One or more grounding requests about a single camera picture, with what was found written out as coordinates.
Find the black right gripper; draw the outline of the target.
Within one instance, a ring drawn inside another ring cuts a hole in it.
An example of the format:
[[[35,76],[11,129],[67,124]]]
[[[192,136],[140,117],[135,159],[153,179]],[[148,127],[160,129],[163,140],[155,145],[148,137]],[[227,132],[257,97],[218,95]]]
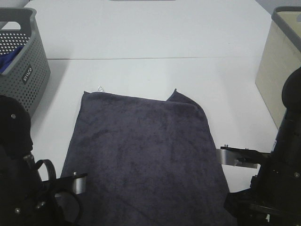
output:
[[[239,226],[299,226],[301,172],[284,164],[262,166],[250,188],[227,194],[224,208]]]

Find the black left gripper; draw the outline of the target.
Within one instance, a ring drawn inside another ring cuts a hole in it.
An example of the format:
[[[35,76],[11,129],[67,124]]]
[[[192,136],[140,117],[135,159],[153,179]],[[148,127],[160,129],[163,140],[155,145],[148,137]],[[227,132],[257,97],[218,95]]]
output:
[[[82,204],[77,196],[74,181],[43,182],[42,193],[26,197],[14,204],[15,226],[77,226],[82,216]],[[65,219],[63,209],[58,205],[57,194],[69,194],[79,205],[79,211],[74,221]]]

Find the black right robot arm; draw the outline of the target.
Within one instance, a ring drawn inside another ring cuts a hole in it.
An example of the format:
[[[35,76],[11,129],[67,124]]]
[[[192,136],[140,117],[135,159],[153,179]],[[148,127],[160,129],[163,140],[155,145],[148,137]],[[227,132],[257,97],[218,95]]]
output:
[[[221,164],[260,169],[246,190],[228,193],[224,208],[239,226],[301,224],[301,70],[282,89],[286,112],[271,153],[227,146],[216,150]]]

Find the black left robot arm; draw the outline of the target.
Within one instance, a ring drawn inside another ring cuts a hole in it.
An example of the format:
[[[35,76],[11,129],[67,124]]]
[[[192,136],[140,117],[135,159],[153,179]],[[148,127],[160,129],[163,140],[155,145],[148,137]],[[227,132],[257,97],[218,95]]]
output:
[[[76,177],[57,179],[52,162],[32,155],[31,118],[14,98],[0,97],[0,224],[2,226],[77,226],[83,207],[71,186]],[[65,219],[56,194],[69,194],[79,205]]]

